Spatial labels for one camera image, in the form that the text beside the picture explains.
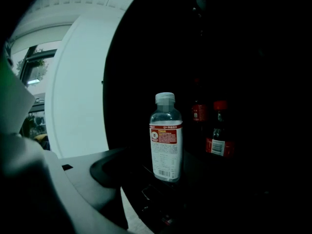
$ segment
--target light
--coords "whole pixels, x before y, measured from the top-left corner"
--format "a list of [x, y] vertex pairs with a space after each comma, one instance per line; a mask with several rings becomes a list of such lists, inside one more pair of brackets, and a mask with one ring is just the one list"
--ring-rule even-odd
[[35, 80], [30, 80], [29, 82], [27, 82], [27, 84], [34, 84], [37, 82], [40, 82], [40, 81], [38, 79], [35, 79]]

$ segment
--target barcode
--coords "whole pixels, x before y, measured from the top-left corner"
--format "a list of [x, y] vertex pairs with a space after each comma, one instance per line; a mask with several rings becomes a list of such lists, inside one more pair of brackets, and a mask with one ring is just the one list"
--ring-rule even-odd
[[223, 155], [224, 152], [224, 141], [213, 139], [211, 152], [217, 155]]
[[159, 170], [159, 174], [163, 175], [163, 176], [166, 176], [166, 177], [170, 177], [170, 172]]

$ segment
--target plastic water bottle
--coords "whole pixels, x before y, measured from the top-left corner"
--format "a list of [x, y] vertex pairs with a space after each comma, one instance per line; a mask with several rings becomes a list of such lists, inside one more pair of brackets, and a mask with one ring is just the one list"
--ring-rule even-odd
[[182, 169], [182, 116], [173, 93], [159, 93], [155, 99], [157, 110], [150, 119], [153, 172], [160, 180], [176, 182]]

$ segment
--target curved white wall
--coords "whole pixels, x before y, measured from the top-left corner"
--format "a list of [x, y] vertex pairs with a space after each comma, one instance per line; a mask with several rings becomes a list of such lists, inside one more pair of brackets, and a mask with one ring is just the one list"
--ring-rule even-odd
[[108, 150], [101, 81], [123, 13], [93, 8], [74, 22], [56, 52], [45, 115], [51, 148], [59, 158]]

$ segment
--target bottle cap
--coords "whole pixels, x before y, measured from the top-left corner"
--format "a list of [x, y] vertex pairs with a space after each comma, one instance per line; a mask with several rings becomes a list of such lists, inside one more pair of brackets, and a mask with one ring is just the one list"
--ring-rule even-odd
[[218, 100], [214, 102], [214, 110], [219, 111], [226, 109], [228, 109], [228, 103], [226, 102], [226, 100]]
[[159, 93], [155, 96], [155, 103], [157, 104], [161, 101], [175, 102], [176, 98], [175, 98], [175, 95], [173, 93], [169, 93], [169, 92]]

